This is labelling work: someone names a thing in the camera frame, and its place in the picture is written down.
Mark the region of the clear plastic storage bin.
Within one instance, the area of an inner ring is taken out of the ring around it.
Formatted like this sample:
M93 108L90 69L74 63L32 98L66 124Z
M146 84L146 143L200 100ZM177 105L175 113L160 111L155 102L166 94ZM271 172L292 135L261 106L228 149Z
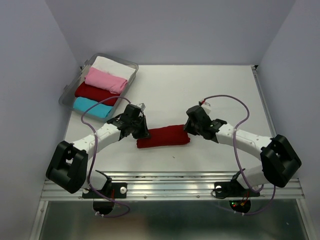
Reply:
M74 102L76 101L75 92L76 92L77 88L79 87L79 85L85 81L85 76L88 74L90 67L93 65L93 63L97 57L105 57L107 59L115 61L119 64L123 64L123 65L134 70L134 72L132 73L132 75L128 79L128 83L127 83L126 87L124 88L123 92L120 94L121 97L125 97L126 93L130 89L132 83L134 82L134 80L136 78L137 72L139 70L139 66L136 63L129 61L129 60L125 60L122 58L111 56L111 55L108 55L105 53L96 53L90 59L87 59L84 62L83 67L77 73L76 77L72 80L72 82L69 85L65 86L63 93L58 100L60 105L68 108L71 111L75 111L79 114L83 114L83 111L77 110L73 107Z

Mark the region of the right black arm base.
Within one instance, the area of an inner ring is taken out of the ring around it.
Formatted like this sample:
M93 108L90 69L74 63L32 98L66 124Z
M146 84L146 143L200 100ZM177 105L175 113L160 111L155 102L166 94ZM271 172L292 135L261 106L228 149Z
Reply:
M240 174L240 172L237 172L230 181L215 182L211 195L220 200L225 198L259 197L260 193L245 189L238 183L237 178Z

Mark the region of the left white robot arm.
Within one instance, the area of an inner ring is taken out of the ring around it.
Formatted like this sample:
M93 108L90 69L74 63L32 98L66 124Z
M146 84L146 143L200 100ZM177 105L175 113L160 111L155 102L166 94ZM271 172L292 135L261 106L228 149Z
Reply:
M71 194L87 188L88 161L99 151L129 135L136 140L150 136L145 108L144 103L130 103L123 113L109 119L92 134L72 143L65 140L60 142L46 170L46 178Z

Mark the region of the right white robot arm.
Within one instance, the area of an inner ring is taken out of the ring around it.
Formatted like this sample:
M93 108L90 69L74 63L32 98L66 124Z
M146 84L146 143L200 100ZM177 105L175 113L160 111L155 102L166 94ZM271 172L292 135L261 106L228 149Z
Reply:
M256 157L261 165L251 169L240 168L229 182L215 182L218 195L240 197L247 191L259 195L258 186L272 184L283 188L301 167L302 162L288 139L283 135L267 137L237 130L221 119L210 119L200 105L189 108L184 130L205 140L233 147Z

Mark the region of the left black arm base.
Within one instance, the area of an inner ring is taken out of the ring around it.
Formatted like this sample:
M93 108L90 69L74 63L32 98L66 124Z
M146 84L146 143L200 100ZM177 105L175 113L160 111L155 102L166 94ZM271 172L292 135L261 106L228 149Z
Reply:
M107 183L101 190L98 192L107 198L110 199L125 199L127 197L127 187L126 182L112 182ZM102 199L103 197L94 192L92 189L89 189L88 192L82 191L83 199Z

